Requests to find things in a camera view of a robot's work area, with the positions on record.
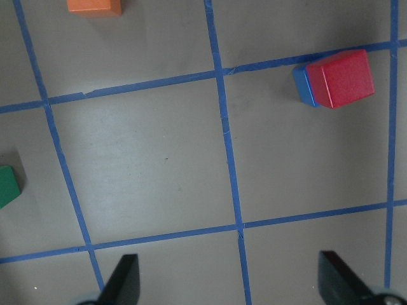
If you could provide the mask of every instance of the green block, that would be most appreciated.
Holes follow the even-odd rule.
[[[0,166],[0,208],[5,207],[21,192],[11,166]]]

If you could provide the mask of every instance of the orange cube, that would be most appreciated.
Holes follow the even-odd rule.
[[[84,17],[112,17],[121,15],[120,0],[67,0],[71,13]]]

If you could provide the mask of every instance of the red block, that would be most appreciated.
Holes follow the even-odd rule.
[[[343,51],[307,65],[315,101],[338,108],[375,93],[365,50]]]

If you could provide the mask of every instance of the red block's top face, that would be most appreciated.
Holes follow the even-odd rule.
[[[307,65],[315,101],[338,108],[375,93],[365,50],[343,51]]]

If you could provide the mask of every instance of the blue block's side face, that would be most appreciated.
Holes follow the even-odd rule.
[[[312,90],[310,83],[308,81],[307,70],[305,69],[307,65],[302,65],[293,70],[294,80],[297,86],[298,93],[300,94],[301,101],[310,105],[312,107],[318,107],[312,95]]]

